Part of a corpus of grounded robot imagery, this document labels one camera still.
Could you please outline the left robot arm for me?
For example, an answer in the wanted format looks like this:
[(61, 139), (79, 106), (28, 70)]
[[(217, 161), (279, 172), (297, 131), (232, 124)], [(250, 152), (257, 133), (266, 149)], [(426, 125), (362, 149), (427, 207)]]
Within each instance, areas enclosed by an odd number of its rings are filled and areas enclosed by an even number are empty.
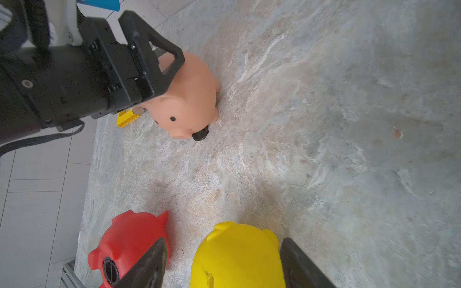
[(1, 2), (1, 143), (36, 145), (163, 95), (184, 64), (182, 50), (133, 11), (105, 18), (76, 1)]

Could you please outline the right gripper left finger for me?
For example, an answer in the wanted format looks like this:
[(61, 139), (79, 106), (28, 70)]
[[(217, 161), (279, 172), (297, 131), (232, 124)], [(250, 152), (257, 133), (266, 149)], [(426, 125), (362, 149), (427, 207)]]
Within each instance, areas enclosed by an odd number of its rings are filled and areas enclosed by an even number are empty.
[(114, 288), (161, 288), (168, 249), (165, 238), (159, 238)]

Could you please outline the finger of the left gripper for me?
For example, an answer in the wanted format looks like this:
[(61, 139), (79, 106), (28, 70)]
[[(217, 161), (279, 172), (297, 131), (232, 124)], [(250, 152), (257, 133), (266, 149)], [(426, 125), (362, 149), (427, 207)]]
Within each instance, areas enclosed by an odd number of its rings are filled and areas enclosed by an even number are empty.
[[(162, 96), (185, 63), (183, 51), (133, 11), (124, 11), (118, 21), (139, 72), (136, 84), (141, 100)], [(174, 60), (166, 68), (161, 68), (159, 58), (166, 53)]]

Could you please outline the pink piggy bank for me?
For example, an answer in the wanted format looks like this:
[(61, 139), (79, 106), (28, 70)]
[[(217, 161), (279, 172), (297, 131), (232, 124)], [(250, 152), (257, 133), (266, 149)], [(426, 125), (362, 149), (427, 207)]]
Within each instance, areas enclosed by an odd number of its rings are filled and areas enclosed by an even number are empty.
[(206, 63), (190, 52), (183, 52), (185, 62), (166, 93), (138, 105), (170, 137), (204, 140), (208, 126), (218, 120), (216, 108), (218, 80)]

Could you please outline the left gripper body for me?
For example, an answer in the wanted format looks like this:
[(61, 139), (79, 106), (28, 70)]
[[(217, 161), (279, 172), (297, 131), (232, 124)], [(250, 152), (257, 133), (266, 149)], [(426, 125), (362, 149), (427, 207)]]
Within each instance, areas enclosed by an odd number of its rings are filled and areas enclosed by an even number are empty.
[(87, 18), (80, 46), (22, 48), (1, 56), (1, 142), (78, 125), (142, 101), (128, 47), (103, 18)]

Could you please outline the black plug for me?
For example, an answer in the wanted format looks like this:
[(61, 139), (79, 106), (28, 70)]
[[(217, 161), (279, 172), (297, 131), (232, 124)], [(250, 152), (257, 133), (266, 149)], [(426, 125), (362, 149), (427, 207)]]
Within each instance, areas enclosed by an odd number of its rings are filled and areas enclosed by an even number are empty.
[(111, 288), (114, 287), (120, 280), (118, 267), (110, 257), (105, 257), (103, 259), (103, 275), (107, 284)]

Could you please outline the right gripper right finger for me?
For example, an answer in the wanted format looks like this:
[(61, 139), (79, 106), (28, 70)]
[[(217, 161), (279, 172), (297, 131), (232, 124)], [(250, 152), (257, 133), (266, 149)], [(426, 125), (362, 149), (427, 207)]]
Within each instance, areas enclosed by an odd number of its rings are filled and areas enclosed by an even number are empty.
[(293, 239), (282, 241), (280, 258), (287, 288), (336, 288)]

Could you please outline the red piggy bank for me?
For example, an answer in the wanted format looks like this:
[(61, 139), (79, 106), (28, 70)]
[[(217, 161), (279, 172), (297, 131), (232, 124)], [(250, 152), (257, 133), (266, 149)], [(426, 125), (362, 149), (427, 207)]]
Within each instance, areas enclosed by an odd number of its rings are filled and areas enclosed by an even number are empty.
[(112, 219), (111, 226), (103, 234), (97, 248), (88, 255), (90, 269), (101, 272), (101, 287), (110, 288), (103, 275), (105, 257), (110, 257), (116, 263), (122, 279), (159, 238), (166, 239), (170, 254), (165, 230), (168, 217), (168, 211), (155, 216), (149, 212), (128, 210)]

